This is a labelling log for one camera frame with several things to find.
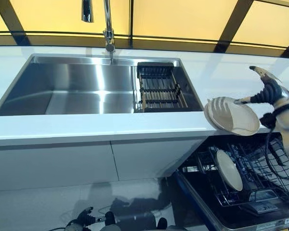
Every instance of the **wire rack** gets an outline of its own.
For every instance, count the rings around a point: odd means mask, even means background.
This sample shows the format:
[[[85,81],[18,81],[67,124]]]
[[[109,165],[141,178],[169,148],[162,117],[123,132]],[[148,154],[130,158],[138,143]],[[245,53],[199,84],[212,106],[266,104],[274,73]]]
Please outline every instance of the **wire rack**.
[[[243,181],[243,190],[230,188],[218,172],[216,146],[194,152],[183,166],[183,172],[200,172],[210,183],[221,206],[243,205],[276,198],[289,200],[289,180],[278,178],[265,161],[265,146],[253,143],[227,143],[223,150],[234,161]],[[269,142],[269,160],[281,176],[289,177],[289,159],[283,150],[281,138]]]
[[[146,112],[181,111],[188,108],[180,85],[173,76],[169,63],[139,63],[137,74],[140,82],[139,107]]]

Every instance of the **cabinet door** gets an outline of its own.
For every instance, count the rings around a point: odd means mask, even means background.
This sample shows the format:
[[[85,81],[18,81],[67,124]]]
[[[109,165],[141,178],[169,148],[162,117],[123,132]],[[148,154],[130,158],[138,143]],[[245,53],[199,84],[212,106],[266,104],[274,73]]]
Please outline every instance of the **cabinet door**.
[[[119,180],[168,177],[203,141],[204,138],[112,141]]]
[[[117,180],[108,141],[0,147],[0,190]]]

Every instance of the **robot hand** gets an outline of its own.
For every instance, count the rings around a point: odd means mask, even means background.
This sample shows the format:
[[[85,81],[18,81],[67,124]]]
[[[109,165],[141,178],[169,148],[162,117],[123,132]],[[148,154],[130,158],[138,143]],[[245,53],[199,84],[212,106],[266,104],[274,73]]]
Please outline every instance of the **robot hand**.
[[[280,125],[279,128],[289,131],[289,91],[277,83],[276,80],[280,80],[272,73],[257,66],[250,66],[250,69],[260,75],[260,79],[264,83],[264,89],[254,96],[235,100],[234,103],[271,104],[274,107],[274,111],[273,113],[266,113],[260,119],[261,124],[273,129],[277,121]]]

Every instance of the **dish drying rack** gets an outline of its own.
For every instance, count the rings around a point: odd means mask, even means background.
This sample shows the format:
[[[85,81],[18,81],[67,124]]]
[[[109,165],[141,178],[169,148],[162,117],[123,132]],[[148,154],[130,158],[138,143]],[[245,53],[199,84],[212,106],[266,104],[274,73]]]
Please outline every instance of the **dish drying rack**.
[[[173,75],[172,63],[140,62],[138,108],[144,112],[189,111],[179,83]]]
[[[289,159],[284,152],[281,136],[271,139],[268,146],[271,166],[281,176],[289,177]],[[210,187],[221,206],[244,205],[252,202],[280,198],[289,201],[289,180],[277,177],[265,160],[265,146],[248,143],[226,143],[223,150],[234,161],[243,181],[243,190],[230,188],[218,172],[216,146],[205,151],[195,151],[184,163],[183,172],[200,172],[210,183]]]

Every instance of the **floor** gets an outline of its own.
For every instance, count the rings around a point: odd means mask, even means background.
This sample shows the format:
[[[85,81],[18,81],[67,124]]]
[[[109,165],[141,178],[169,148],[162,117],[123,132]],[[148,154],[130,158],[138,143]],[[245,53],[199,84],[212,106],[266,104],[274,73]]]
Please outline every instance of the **floor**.
[[[111,210],[122,231],[152,230],[161,217],[168,225],[204,230],[172,178],[128,180],[60,188],[0,191],[0,231],[47,231],[65,225],[85,208],[103,216]],[[89,228],[100,230],[104,223]]]

